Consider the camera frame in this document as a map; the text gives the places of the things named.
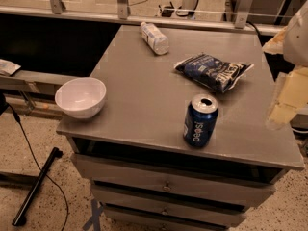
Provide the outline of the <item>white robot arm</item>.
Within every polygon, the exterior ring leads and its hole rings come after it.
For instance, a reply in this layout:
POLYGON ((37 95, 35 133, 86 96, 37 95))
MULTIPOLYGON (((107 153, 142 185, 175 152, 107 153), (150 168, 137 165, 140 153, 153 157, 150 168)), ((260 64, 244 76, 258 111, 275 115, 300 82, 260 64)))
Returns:
POLYGON ((295 66, 288 74, 278 74, 269 108, 268 127, 280 129, 308 103, 308 1, 288 25, 263 46, 263 51, 281 54, 286 62, 295 66))

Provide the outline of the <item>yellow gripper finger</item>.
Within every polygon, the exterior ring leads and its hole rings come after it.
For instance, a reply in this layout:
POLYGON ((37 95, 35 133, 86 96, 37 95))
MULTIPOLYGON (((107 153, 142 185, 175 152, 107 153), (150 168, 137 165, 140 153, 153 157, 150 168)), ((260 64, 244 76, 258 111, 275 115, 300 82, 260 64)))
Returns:
POLYGON ((272 39, 264 44, 263 51, 268 54, 276 55, 283 53, 284 38, 287 28, 284 27, 272 39))
POLYGON ((276 78, 266 125, 281 129, 308 103, 308 68, 296 65, 288 74, 280 72, 276 78))

